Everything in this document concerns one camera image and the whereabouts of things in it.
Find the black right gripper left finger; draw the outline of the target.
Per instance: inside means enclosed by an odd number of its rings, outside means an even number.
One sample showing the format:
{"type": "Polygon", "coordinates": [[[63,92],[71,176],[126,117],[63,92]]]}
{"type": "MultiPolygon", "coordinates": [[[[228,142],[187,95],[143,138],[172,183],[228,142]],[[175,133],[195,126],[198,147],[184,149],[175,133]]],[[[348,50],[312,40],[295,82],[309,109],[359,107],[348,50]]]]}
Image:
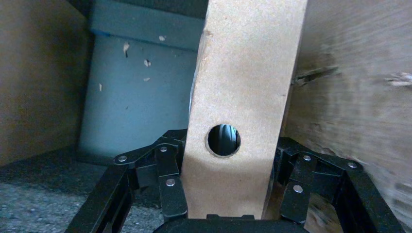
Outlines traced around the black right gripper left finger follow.
{"type": "Polygon", "coordinates": [[[159,191],[165,221],[186,217],[180,179],[187,130],[169,130],[154,143],[116,156],[66,229],[68,233],[119,233],[135,191],[159,191]]]}

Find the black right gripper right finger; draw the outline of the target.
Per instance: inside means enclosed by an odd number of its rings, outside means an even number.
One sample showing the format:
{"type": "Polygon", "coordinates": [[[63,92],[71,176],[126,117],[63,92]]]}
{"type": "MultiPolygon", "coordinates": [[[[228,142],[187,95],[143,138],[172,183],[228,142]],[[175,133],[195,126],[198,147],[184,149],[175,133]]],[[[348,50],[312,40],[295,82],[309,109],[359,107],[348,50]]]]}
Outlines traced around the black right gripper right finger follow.
{"type": "Polygon", "coordinates": [[[359,163],[317,153],[297,141],[278,140],[274,179],[283,185],[280,216],[304,225],[311,194],[335,208],[345,233],[402,233],[400,222],[359,163]]]}

